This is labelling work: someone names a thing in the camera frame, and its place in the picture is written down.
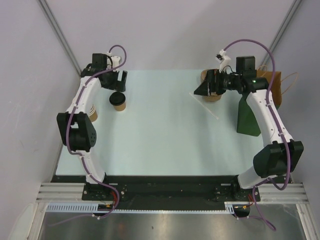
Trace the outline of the black plastic cup lid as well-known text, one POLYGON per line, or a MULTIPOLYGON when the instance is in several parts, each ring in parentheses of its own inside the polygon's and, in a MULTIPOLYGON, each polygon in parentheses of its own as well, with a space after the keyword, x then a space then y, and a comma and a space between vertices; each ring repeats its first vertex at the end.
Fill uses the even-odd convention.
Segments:
POLYGON ((109 102, 113 106, 120 106, 126 102, 126 96, 120 91, 115 91, 110 95, 109 102))

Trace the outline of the single brown paper cup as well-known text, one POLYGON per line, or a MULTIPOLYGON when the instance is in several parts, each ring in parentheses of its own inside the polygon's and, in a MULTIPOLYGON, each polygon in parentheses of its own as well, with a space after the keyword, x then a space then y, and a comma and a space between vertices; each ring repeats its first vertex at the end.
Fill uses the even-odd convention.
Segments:
POLYGON ((121 112, 126 109, 126 101, 114 104, 113 107, 116 111, 121 112))

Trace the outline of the stack of paper cups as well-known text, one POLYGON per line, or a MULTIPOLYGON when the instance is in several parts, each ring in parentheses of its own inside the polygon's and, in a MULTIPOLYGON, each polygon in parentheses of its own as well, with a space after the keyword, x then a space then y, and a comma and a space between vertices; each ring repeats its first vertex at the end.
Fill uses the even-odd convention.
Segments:
POLYGON ((98 113, 95 105, 93 104, 89 111, 89 119, 93 123, 98 119, 98 113))

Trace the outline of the green brown paper bag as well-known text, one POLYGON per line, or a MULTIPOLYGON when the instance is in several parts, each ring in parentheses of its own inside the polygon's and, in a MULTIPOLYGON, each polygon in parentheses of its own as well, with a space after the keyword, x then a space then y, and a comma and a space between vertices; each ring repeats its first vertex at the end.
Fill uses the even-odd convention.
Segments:
MULTIPOLYGON (((266 65, 261 65, 256 71, 257 77, 264 77, 267 79, 268 83, 271 82, 272 71, 268 71, 266 65)), ((286 77, 282 78, 282 73, 277 71, 275 73, 275 78, 271 87, 272 97, 276 109, 278 109, 282 103, 282 96, 286 93, 297 81, 299 77, 298 72, 293 72, 286 77), (295 76, 294 81, 285 90, 282 90, 281 84, 286 79, 291 76, 295 76)), ((239 134, 249 135, 253 137, 258 137, 261 134, 260 128, 253 114, 253 111, 248 106, 245 99, 241 98, 238 104, 238 115, 237 115, 237 129, 236 132, 239 134)))

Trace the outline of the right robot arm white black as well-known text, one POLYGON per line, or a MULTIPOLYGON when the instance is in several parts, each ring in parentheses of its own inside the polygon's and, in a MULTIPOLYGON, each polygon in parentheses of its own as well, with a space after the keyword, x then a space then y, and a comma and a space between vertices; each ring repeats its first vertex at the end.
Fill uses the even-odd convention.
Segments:
POLYGON ((295 141, 283 124, 272 95, 272 83, 257 75, 254 56, 236 58, 236 70, 228 73, 229 57, 218 54, 220 67, 201 72, 200 85, 194 95, 221 96, 226 91, 237 91, 251 109, 260 129, 263 148, 253 158, 252 167, 234 177, 230 184, 232 199, 242 201, 254 195, 256 188, 271 182, 283 191, 290 182, 304 151, 301 141, 295 141))

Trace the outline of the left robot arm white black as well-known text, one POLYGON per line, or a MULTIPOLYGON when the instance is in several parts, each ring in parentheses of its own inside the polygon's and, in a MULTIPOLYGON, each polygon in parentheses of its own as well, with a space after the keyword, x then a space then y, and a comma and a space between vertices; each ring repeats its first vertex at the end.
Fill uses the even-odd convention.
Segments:
POLYGON ((120 112, 126 108, 124 92, 128 73, 119 70, 123 64, 121 57, 111 52, 94 53, 92 62, 81 72, 80 85, 70 107, 56 116, 62 143, 71 155, 81 161, 89 187, 87 191, 93 190, 93 194, 100 200, 107 199, 110 194, 117 200, 119 193, 104 182, 106 173, 93 151, 97 131, 90 119, 90 112, 102 88, 113 91, 109 102, 115 110, 120 112))

